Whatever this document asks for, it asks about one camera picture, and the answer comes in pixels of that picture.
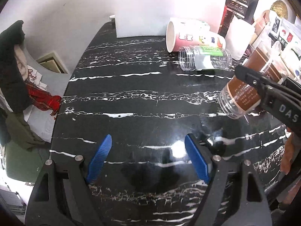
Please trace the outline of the person's right hand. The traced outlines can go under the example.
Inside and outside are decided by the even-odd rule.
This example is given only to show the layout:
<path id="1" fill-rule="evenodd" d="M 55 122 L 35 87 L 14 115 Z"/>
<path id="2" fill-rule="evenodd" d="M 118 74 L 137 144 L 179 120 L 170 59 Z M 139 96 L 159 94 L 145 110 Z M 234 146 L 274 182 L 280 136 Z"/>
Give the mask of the person's right hand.
<path id="1" fill-rule="evenodd" d="M 300 148 L 300 137 L 294 134 L 290 128 L 287 128 L 287 132 L 290 133 L 290 136 L 285 143 L 284 154 L 280 165 L 280 171 L 285 175 L 287 175 L 290 171 L 294 152 L 297 148 Z"/>

